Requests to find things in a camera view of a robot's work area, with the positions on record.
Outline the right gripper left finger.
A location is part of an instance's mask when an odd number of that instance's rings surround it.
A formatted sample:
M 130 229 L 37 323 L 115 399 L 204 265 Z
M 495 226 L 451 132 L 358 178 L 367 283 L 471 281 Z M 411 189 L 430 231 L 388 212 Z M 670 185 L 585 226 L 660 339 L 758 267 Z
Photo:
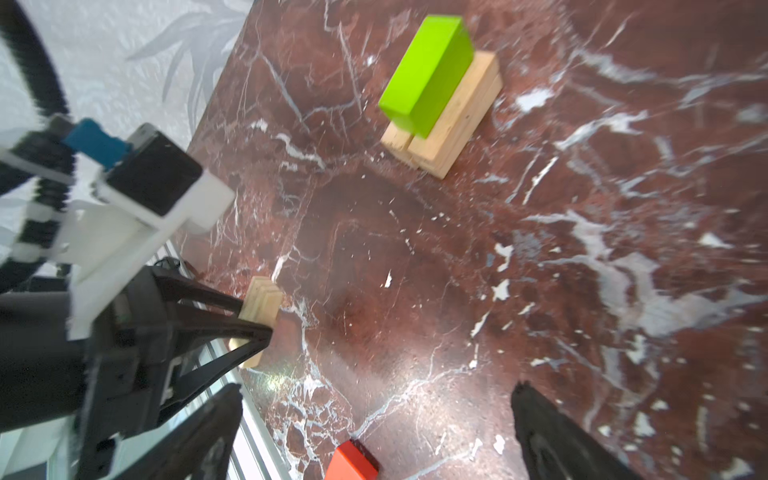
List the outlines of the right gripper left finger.
M 242 400 L 240 385 L 225 385 L 118 477 L 225 479 L 243 415 Z

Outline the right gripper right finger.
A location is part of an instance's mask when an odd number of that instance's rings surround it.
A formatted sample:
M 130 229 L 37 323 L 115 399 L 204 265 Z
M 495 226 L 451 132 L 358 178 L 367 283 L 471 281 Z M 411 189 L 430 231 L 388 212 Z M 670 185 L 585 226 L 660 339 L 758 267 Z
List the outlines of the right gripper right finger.
M 515 435 L 531 479 L 637 479 L 639 475 L 606 450 L 537 391 L 519 382 L 511 394 Z

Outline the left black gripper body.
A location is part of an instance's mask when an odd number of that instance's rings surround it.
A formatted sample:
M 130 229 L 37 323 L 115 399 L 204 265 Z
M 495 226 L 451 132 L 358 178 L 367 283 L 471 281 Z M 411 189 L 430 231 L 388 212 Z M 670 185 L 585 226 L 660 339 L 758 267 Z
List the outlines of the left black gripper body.
M 158 425 L 171 358 L 171 297 L 128 287 L 84 340 L 68 337 L 65 292 L 1 297 L 1 430 L 63 421 L 53 443 L 68 449 L 70 479 L 102 479 L 120 438 Z

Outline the wide striped wood block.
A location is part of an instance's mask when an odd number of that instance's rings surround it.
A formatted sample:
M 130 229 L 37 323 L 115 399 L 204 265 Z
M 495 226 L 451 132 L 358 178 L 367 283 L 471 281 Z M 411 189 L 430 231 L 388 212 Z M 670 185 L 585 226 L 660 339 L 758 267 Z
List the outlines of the wide striped wood block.
M 255 276 L 250 282 L 238 318 L 274 328 L 283 299 L 283 291 L 273 280 Z

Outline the red cube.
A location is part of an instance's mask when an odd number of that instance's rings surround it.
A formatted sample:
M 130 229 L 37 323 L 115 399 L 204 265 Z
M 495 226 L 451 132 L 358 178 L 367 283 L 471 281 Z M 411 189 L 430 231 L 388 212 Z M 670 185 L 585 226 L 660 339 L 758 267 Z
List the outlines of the red cube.
M 339 445 L 333 453 L 325 480 L 376 480 L 378 469 L 352 441 Z

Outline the plain wood block four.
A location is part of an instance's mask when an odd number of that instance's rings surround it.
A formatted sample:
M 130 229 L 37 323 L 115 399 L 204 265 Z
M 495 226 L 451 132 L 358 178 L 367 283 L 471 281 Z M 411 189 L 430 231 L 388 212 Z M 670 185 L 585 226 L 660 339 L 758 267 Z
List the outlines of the plain wood block four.
M 409 151 L 413 138 L 414 136 L 410 132 L 399 128 L 394 122 L 390 122 L 380 139 L 380 143 L 397 160 L 409 168 L 418 169 L 419 165 Z

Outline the plain wood block three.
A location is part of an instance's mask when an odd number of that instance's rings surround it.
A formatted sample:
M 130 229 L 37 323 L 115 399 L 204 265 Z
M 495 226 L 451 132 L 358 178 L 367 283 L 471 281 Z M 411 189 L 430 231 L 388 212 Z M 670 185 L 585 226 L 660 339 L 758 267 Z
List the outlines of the plain wood block three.
M 444 179 L 502 89 L 497 54 L 477 51 L 426 138 L 414 136 L 408 153 L 417 167 Z

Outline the green block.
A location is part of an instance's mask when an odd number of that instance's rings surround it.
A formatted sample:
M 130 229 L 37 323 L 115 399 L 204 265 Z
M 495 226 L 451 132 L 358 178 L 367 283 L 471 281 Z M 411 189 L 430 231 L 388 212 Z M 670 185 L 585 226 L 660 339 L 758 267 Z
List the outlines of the green block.
M 398 128 L 420 138 L 434 128 L 474 58 L 460 16 L 424 19 L 378 106 Z

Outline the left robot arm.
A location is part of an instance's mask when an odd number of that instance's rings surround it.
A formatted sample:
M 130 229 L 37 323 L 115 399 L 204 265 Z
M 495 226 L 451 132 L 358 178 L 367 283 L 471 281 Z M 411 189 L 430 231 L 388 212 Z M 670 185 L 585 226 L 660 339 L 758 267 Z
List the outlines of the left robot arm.
M 129 138 L 75 120 L 23 7 L 1 37 L 43 125 L 1 152 L 1 190 L 34 181 L 1 263 L 1 430 L 30 433 L 69 479 L 111 474 L 122 440 L 155 430 L 270 343 L 244 301 L 150 258 L 211 229 L 226 183 L 150 124 Z

